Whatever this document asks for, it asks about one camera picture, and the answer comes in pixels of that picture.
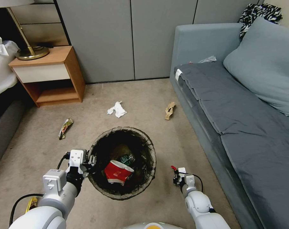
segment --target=carpet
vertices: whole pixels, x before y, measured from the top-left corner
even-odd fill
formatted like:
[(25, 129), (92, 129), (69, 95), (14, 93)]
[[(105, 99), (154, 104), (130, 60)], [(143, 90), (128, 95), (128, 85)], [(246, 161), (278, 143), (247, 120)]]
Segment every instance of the carpet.
[[(127, 111), (121, 118), (107, 114), (116, 101), (122, 101)], [(167, 121), (165, 108), (172, 101), (177, 106)], [(59, 141), (61, 125), (69, 117), (74, 124), (66, 139)], [(171, 165), (199, 175), (215, 210), (232, 229), (240, 228), (169, 79), (87, 85), (82, 103), (30, 108), (0, 161), (0, 228), (8, 227), (11, 208), (19, 197), (43, 193), (42, 176), (56, 168), (66, 151), (89, 149), (101, 133), (118, 126), (138, 128), (151, 138), (156, 178), (143, 193), (125, 201), (105, 197), (84, 180), (67, 228), (119, 229), (150, 221), (195, 228), (180, 189), (173, 185)], [(67, 161), (61, 168), (67, 168)], [(24, 214), (27, 201), (18, 204), (14, 219)]]

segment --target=black cord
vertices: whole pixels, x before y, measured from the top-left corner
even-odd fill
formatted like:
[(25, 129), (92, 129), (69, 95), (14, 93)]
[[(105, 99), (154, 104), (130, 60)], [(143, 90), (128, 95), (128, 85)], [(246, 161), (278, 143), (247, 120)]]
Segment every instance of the black cord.
[(21, 198), (19, 198), (19, 199), (15, 202), (15, 204), (13, 205), (13, 208), (12, 208), (12, 211), (11, 211), (11, 216), (10, 216), (9, 227), (10, 227), (10, 226), (12, 225), (12, 223), (13, 223), (14, 212), (15, 212), (15, 208), (16, 208), (18, 202), (21, 201), (22, 199), (27, 198), (27, 197), (30, 197), (30, 196), (40, 196), (40, 197), (42, 197), (43, 194), (33, 193), (33, 194), (24, 195), (24, 196), (22, 196)]
[(56, 169), (59, 169), (60, 168), (60, 166), (61, 166), (61, 164), (62, 164), (62, 162), (63, 162), (63, 160), (65, 159), (65, 155), (62, 157), (62, 159), (60, 160), (60, 162), (59, 162), (59, 164), (58, 164), (58, 166), (56, 167)]
[(192, 174), (192, 175), (194, 175), (195, 177), (197, 177), (197, 178), (200, 180), (201, 186), (202, 186), (202, 192), (203, 192), (204, 187), (203, 187), (203, 181), (202, 181), (202, 179), (201, 179), (198, 175), (195, 175), (195, 174)]

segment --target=crumpled paper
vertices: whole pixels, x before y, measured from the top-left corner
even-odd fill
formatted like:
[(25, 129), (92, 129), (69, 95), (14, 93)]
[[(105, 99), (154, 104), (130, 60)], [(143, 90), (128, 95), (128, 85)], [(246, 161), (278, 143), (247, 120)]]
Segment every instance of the crumpled paper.
[(166, 107), (166, 120), (170, 120), (170, 116), (173, 114), (173, 108), (176, 106), (175, 102), (169, 103), (169, 105)]
[(115, 106), (107, 110), (107, 114), (111, 115), (114, 110), (116, 111), (115, 115), (117, 118), (120, 118), (122, 115), (126, 114), (127, 112), (121, 106), (122, 101), (116, 102)]
[(216, 62), (216, 61), (217, 61), (217, 59), (216, 59), (215, 56), (210, 56), (210, 57), (207, 57), (207, 58), (204, 59), (204, 60), (201, 60), (201, 61), (199, 62), (199, 64), (205, 63), (205, 62)]

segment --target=sofa armrest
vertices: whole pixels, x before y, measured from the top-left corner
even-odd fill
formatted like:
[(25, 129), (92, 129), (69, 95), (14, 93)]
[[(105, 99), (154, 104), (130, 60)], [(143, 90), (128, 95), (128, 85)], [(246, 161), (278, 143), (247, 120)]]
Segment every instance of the sofa armrest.
[(235, 50), (239, 44), (241, 23), (192, 24), (175, 28), (170, 77), (174, 67), (216, 56), (217, 61)]

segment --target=lamp base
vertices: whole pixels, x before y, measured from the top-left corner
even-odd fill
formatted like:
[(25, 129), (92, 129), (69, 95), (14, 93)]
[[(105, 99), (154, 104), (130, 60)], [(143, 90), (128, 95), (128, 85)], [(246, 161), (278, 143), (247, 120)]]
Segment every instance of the lamp base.
[(15, 54), (19, 60), (33, 60), (46, 56), (49, 53), (49, 49), (46, 47), (35, 47), (33, 48), (35, 55), (32, 55), (30, 51), (26, 49), (19, 49)]

